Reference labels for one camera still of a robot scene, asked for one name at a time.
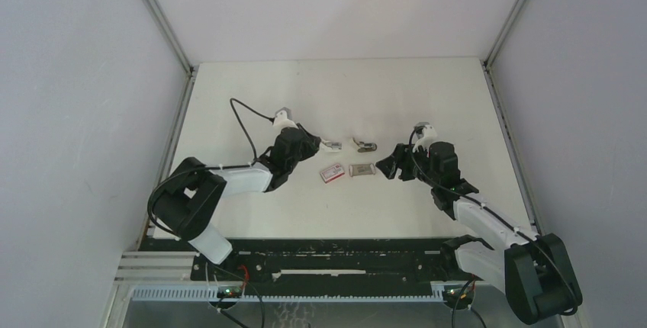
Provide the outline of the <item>beige mini stapler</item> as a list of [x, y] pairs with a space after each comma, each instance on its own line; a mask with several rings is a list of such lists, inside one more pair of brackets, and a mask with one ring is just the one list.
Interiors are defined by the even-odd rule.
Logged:
[[343, 149], [341, 142], [321, 140], [320, 149], [328, 153], [338, 153]]

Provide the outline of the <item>red white staple box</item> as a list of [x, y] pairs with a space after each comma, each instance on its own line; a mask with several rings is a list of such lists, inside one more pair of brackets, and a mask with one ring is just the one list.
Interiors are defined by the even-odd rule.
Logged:
[[324, 170], [320, 171], [320, 177], [325, 184], [328, 184], [338, 178], [344, 176], [345, 170], [343, 166], [339, 163], [333, 164]]

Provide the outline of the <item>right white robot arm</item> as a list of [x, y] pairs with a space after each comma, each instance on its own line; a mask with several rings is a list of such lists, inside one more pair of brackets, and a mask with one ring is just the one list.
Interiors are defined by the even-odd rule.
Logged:
[[461, 176], [453, 144], [399, 143], [375, 167], [388, 179], [429, 185], [434, 204], [472, 231], [444, 243], [445, 276], [460, 279], [469, 273], [494, 286], [526, 325], [578, 312], [583, 295], [562, 239], [517, 226], [489, 205]]

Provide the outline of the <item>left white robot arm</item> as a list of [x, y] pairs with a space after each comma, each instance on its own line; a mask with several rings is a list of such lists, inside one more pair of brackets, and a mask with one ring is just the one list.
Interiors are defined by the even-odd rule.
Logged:
[[234, 195], [266, 193], [288, 181], [298, 163], [315, 156], [322, 139], [300, 124], [279, 131], [275, 143], [245, 166], [207, 166], [195, 157], [184, 159], [152, 192], [149, 218], [189, 243], [209, 261], [221, 280], [235, 276], [238, 259], [232, 244], [211, 223], [219, 201]]

